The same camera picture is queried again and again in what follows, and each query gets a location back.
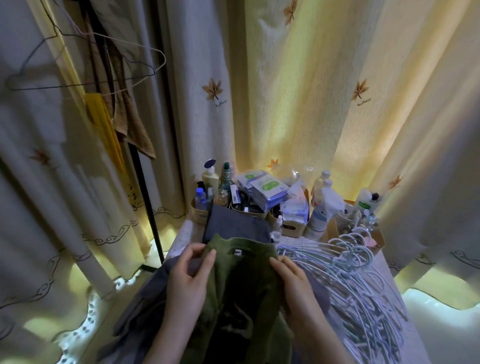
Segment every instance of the green garment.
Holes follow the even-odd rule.
[[[290,363],[291,337],[279,313],[283,283],[268,261],[275,246],[216,234],[204,256],[212,249],[205,304],[181,364]]]

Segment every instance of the embroidered maple leaf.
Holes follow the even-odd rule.
[[[212,77],[210,77],[210,83],[208,86],[202,86],[202,89],[208,94],[207,100],[213,100],[216,98],[218,100],[218,95],[220,95],[223,92],[223,88],[220,88],[220,85],[222,84],[222,81],[218,81],[217,84],[215,84],[215,81],[213,80]]]
[[[267,168],[274,168],[275,164],[278,164],[278,158],[276,160],[271,159],[270,164],[267,166]]]
[[[361,94],[366,92],[369,88],[365,87],[365,84],[367,83],[367,79],[365,78],[362,83],[357,82],[357,87],[355,88],[355,92],[353,93],[352,101],[356,100],[357,97],[361,98]]]
[[[283,14],[287,17],[285,20],[285,25],[288,25],[291,23],[293,20],[293,13],[295,12],[295,9],[297,8],[297,0],[292,0],[292,3],[287,6],[285,9],[283,9]]]
[[[43,150],[34,149],[34,151],[35,151],[35,155],[29,157],[30,159],[36,160],[42,166],[51,166],[50,157]]]
[[[393,190],[395,187],[397,187],[401,181],[402,179],[400,175],[398,175],[393,181],[390,182],[390,187],[388,188],[388,191]]]

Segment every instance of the table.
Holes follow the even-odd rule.
[[[179,255],[185,246],[194,242],[201,242],[204,233],[205,226],[194,223],[190,216],[185,219],[182,227],[180,228],[177,237],[173,241],[172,247],[168,251],[166,259]],[[311,242],[304,236],[299,238],[290,238],[288,236],[282,236],[280,239],[281,244],[295,246],[301,242]],[[402,300],[400,292],[398,291],[392,274],[388,268],[387,263],[382,252],[379,252],[373,261],[373,266],[378,269],[383,278],[390,284],[393,291],[389,290],[387,295],[392,302],[398,302],[397,299]],[[428,354],[423,346],[417,329],[412,324],[412,320],[408,317],[407,322],[402,323],[403,335],[405,338],[405,344],[401,349],[402,363],[405,364],[431,364]]]

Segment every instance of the person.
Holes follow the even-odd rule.
[[[208,276],[216,251],[204,258],[195,277],[187,274],[188,262],[200,256],[204,244],[192,243],[170,272],[163,323],[144,364],[178,364],[206,297]],[[353,359],[328,324],[313,295],[305,272],[286,256],[270,258],[285,286],[286,322],[302,353],[303,363],[353,364]]]

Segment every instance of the yellow cloth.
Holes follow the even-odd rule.
[[[100,139],[110,156],[117,173],[119,174],[120,181],[128,195],[129,202],[132,206],[135,206],[136,192],[130,183],[127,170],[125,169],[125,162],[123,161],[123,155],[120,148],[120,143],[115,134],[115,129],[108,113],[107,106],[103,97],[99,93],[86,93],[85,103],[87,109],[91,115],[95,129],[100,136]]]

